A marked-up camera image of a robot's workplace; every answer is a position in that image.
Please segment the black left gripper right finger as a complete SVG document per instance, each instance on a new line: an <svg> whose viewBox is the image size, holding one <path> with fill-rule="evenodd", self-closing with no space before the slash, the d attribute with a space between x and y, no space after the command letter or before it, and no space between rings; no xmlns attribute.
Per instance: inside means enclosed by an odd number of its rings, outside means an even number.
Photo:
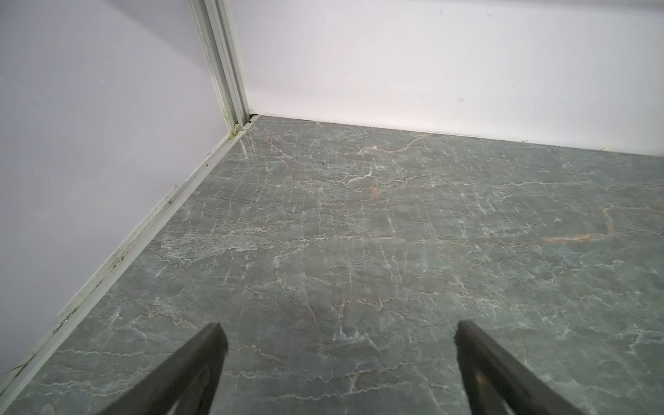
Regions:
<svg viewBox="0 0 664 415"><path fill-rule="evenodd" d="M458 323L458 366L473 414L579 414L472 321Z"/></svg>

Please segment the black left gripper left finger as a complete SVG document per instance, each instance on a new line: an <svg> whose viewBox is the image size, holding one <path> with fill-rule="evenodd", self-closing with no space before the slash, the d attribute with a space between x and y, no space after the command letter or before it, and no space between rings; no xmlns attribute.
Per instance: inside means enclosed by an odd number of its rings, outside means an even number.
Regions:
<svg viewBox="0 0 664 415"><path fill-rule="evenodd" d="M227 354L224 330L210 323L102 413L209 414Z"/></svg>

